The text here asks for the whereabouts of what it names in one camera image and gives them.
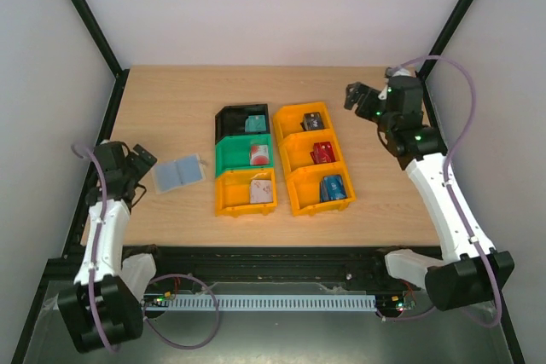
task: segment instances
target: wooden tabletop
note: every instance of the wooden tabletop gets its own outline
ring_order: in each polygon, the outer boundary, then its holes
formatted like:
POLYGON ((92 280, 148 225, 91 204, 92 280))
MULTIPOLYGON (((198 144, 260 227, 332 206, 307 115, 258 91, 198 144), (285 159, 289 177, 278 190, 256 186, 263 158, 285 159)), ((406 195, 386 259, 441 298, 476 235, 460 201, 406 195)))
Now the wooden tabletop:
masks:
POLYGON ((343 108, 347 84, 382 88, 384 67, 134 66, 113 129, 113 140, 139 143, 159 162, 198 153, 206 181, 166 194, 153 178, 134 208, 127 245, 384 246, 437 245, 421 196, 398 162, 377 141, 375 124, 343 108), (267 217, 214 216, 214 115, 236 104, 324 101, 345 156, 357 200, 345 211, 293 217, 276 150, 279 205, 267 217))

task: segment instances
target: robotic arm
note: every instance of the robotic arm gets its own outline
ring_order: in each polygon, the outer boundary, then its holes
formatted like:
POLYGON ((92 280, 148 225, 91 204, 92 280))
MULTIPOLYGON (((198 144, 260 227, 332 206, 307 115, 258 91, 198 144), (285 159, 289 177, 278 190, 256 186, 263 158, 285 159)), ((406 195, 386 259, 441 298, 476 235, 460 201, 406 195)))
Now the robotic arm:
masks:
POLYGON ((401 69, 386 72, 387 84, 375 90, 361 83, 346 88, 346 109, 357 105, 355 114, 377 124, 377 134, 385 149, 398 159, 421 194, 440 239, 442 260, 425 257, 409 249, 388 249, 388 274, 425 289, 439 310, 455 309, 492 299, 491 282, 474 246, 484 249, 502 288, 514 270, 508 251, 498 252, 474 218, 451 168, 444 178, 447 149, 433 127, 423 125, 423 88, 419 78, 401 69), (385 134, 386 141, 380 137, 385 134), (465 217, 473 227, 468 235, 456 206, 449 196, 450 184, 465 217))
POLYGON ((90 207, 90 236, 85 247, 84 261, 74 285, 59 293, 57 299, 62 319, 79 352, 103 346, 99 329, 93 320, 90 305, 94 303, 100 316, 100 327, 111 344, 119 344, 142 335, 140 301, 149 281, 155 276, 154 259, 149 254, 135 255, 122 263, 123 238, 129 222, 136 189, 145 187, 140 180, 157 159, 136 145, 131 151, 123 142, 104 142, 93 154, 104 172, 107 209, 103 220, 102 191, 94 186, 86 195, 90 207), (97 228, 101 224, 101 234, 97 228), (95 260, 93 244, 95 243, 95 260), (90 299, 90 269, 95 268, 95 298, 90 299))

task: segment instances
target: purple cable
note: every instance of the purple cable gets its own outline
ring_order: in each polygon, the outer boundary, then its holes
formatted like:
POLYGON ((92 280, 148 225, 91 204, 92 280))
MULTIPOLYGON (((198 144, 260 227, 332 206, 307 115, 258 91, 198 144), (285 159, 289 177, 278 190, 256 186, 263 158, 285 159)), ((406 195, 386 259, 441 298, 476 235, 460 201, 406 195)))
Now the purple cable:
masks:
MULTIPOLYGON (((93 165, 96 168, 96 173, 99 176, 99 181, 101 182, 101 191, 102 191, 102 208, 101 208, 101 221, 104 220, 107 210, 107 192, 106 192, 106 177, 102 171, 101 165, 99 164, 98 159, 93 154, 93 151, 84 145, 73 144, 71 149, 77 157, 84 159, 90 159, 93 165)), ((95 327, 99 333, 102 343, 106 350, 110 353, 116 353, 119 351, 119 346, 112 346, 108 341, 108 337, 102 327, 101 317, 99 316, 99 311, 96 307, 95 301, 95 266, 96 266, 96 254, 98 252, 99 238, 102 231, 102 222, 98 222, 96 225, 95 236, 93 237, 93 244, 91 246, 91 268, 89 269, 89 305, 91 309, 91 315, 93 316, 93 321, 95 322, 95 327)))
MULTIPOLYGON (((402 67, 411 66, 415 63, 422 63, 427 60, 439 60, 439 61, 445 61, 447 63, 450 63, 452 66, 454 66, 457 70, 459 70, 462 73, 462 75, 468 81, 468 85, 470 86, 471 105, 470 105, 470 114, 468 115, 468 120, 465 123, 461 134, 455 140, 453 147, 451 147, 451 149, 448 151, 444 161, 444 182, 448 182, 449 167, 451 166, 451 161, 453 160, 453 156, 455 155, 455 152, 461 146, 462 140, 467 136, 467 133, 470 130, 470 126, 472 125, 474 121, 474 117, 476 115, 476 87, 474 85, 474 81, 472 80, 472 76, 470 76, 470 73, 463 66, 461 66, 459 63, 457 63, 456 61, 453 61, 452 59, 448 57, 443 57, 442 55, 424 55, 422 57, 418 57, 416 59, 412 59, 410 61, 406 61, 405 63, 402 63, 401 65, 397 66, 393 71, 396 72, 398 69, 402 67)), ((459 217, 461 218, 462 224, 467 230, 468 236, 471 238, 474 237, 472 226, 470 226, 470 222, 468 221, 466 215, 464 214, 464 211, 461 208, 461 204, 459 203, 459 200, 457 199, 455 192, 453 191, 453 188, 451 187, 450 184, 446 184, 445 187, 447 188, 448 195, 450 196, 451 201, 453 202, 453 206, 455 206, 456 211, 459 214, 459 217)), ((491 323, 484 323, 483 321, 480 321, 478 318, 474 317, 472 314, 467 312, 465 309, 463 309, 462 312, 468 317, 470 317, 477 324, 480 324, 481 326, 484 326, 487 328, 493 328, 494 326, 497 326, 501 322, 501 317, 502 317, 501 292, 498 287, 495 274, 493 273, 493 268, 491 267, 491 264, 489 263, 489 260, 487 259, 487 256, 485 255, 483 248, 481 247, 481 244, 479 242, 474 242, 474 246, 476 247, 476 251, 478 252, 479 257, 484 263, 485 270, 487 271, 487 276, 489 277, 489 280, 491 282, 491 288, 493 290, 493 297, 495 299, 495 307, 497 308, 497 313, 495 314, 495 318, 493 319, 491 323)))
POLYGON ((165 343, 165 344, 167 344, 167 345, 169 345, 169 346, 171 346, 171 347, 173 347, 175 349, 179 349, 179 350, 197 350, 197 349, 200 349, 201 347, 204 347, 205 345, 209 344, 212 341, 212 339, 214 338, 214 336, 216 336, 216 333, 218 332, 218 329, 220 327, 220 303, 216 299, 216 296, 214 295, 214 293, 212 292, 212 290, 211 290, 211 288, 209 286, 207 286, 201 280, 196 279, 193 276, 188 276, 186 274, 177 274, 177 273, 165 274, 163 276, 156 277, 156 278, 152 279, 149 282, 149 284, 153 285, 153 283, 157 283, 158 281, 161 281, 161 280, 164 280, 164 279, 175 278, 175 277, 178 277, 180 279, 192 280, 195 283, 197 283, 198 285, 201 285, 211 295, 212 302, 214 303, 214 311, 216 313, 216 321, 214 322, 214 327, 212 328, 212 331, 208 335, 208 337, 205 338, 204 341, 201 341, 199 344, 196 344, 196 345, 176 344, 176 343, 173 343, 168 338, 166 338, 165 336, 163 336, 162 334, 160 334, 160 332, 157 331, 157 329, 154 327, 154 325, 149 320, 149 318, 146 317, 146 304, 144 304, 144 308, 142 310, 142 315, 144 316, 144 321, 146 321, 146 323, 148 323, 149 327, 152 329, 153 332, 155 332, 155 334, 160 338, 160 340, 163 343, 165 343))

